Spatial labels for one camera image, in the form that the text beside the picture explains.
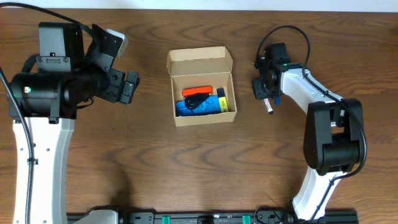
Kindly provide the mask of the red stapler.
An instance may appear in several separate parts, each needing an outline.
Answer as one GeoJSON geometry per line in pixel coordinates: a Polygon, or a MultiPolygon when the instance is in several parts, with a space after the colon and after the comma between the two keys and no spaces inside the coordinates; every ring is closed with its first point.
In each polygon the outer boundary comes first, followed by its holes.
{"type": "Polygon", "coordinates": [[[195,88],[187,88],[182,90],[182,96],[184,98],[194,96],[197,94],[207,94],[211,95],[213,93],[213,87],[211,85],[208,86],[199,86],[195,88]]]}

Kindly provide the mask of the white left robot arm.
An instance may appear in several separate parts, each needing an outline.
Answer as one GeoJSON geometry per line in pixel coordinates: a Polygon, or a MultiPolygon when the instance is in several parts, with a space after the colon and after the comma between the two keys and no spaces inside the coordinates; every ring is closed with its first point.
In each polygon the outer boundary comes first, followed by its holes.
{"type": "Polygon", "coordinates": [[[40,52],[9,84],[17,144],[14,223],[66,223],[67,157],[78,110],[95,98],[129,104],[135,72],[113,68],[128,39],[97,25],[42,22],[40,52]]]}

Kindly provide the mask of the blue plastic block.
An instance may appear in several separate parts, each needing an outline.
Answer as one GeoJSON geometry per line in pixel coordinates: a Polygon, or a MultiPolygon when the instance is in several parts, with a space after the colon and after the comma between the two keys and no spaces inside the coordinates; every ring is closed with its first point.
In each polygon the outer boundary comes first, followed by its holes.
{"type": "Polygon", "coordinates": [[[201,116],[208,114],[217,114],[221,112],[220,103],[217,96],[210,96],[193,110],[188,109],[185,106],[184,101],[176,102],[175,106],[177,116],[201,116]]]}

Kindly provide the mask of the brown cardboard box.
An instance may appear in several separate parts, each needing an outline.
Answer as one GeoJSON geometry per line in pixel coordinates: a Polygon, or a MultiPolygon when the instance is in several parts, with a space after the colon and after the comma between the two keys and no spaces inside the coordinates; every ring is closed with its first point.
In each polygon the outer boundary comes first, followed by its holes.
{"type": "Polygon", "coordinates": [[[225,46],[171,50],[167,54],[167,70],[170,76],[174,121],[177,127],[199,124],[233,122],[238,112],[233,85],[233,59],[225,46]],[[228,111],[224,113],[181,116],[177,103],[184,102],[186,89],[211,86],[211,97],[218,104],[217,89],[225,94],[228,111]]]}

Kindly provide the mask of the blue whiteboard marker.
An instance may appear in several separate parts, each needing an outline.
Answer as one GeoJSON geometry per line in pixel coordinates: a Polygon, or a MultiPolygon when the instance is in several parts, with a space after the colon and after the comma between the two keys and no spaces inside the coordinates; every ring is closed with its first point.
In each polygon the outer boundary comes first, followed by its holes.
{"type": "Polygon", "coordinates": [[[276,97],[274,98],[274,102],[275,102],[276,105],[279,105],[279,104],[280,104],[280,97],[279,97],[279,96],[276,96],[276,97]]]}

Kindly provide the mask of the black correction tape dispenser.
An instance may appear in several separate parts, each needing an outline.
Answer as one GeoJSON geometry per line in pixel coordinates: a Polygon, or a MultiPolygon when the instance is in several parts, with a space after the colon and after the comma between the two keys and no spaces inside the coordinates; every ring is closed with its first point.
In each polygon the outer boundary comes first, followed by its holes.
{"type": "Polygon", "coordinates": [[[204,101],[206,101],[210,97],[209,94],[206,93],[197,93],[192,96],[188,96],[184,99],[185,107],[194,110],[199,107],[204,101]]]}

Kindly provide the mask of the yellow highlighter pen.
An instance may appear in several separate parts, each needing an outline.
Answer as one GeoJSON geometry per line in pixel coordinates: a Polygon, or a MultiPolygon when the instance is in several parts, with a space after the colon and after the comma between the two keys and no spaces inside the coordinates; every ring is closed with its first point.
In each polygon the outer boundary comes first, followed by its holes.
{"type": "Polygon", "coordinates": [[[220,104],[220,110],[222,113],[229,112],[228,102],[224,92],[224,88],[217,89],[218,101],[220,104]]]}

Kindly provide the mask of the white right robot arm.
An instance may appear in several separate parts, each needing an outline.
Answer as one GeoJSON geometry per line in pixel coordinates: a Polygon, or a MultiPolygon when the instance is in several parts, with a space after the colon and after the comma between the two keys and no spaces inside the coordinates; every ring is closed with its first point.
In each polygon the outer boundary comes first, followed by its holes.
{"type": "Polygon", "coordinates": [[[284,43],[265,47],[254,66],[259,70],[252,81],[256,99],[278,104],[281,96],[288,96],[306,115],[303,154],[308,168],[283,222],[323,223],[336,186],[356,175],[367,156],[362,104],[330,92],[306,65],[291,62],[284,43]]]}

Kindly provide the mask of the black whiteboard marker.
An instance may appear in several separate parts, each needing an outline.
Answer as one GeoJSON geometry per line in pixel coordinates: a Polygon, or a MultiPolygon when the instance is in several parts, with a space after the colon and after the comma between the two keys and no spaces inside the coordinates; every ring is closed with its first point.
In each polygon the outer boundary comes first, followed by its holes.
{"type": "Polygon", "coordinates": [[[265,106],[266,106],[267,112],[268,112],[269,114],[273,114],[273,113],[274,113],[274,110],[272,109],[271,103],[270,103],[270,101],[269,101],[268,98],[265,98],[265,99],[264,99],[264,104],[265,104],[265,106]]]}

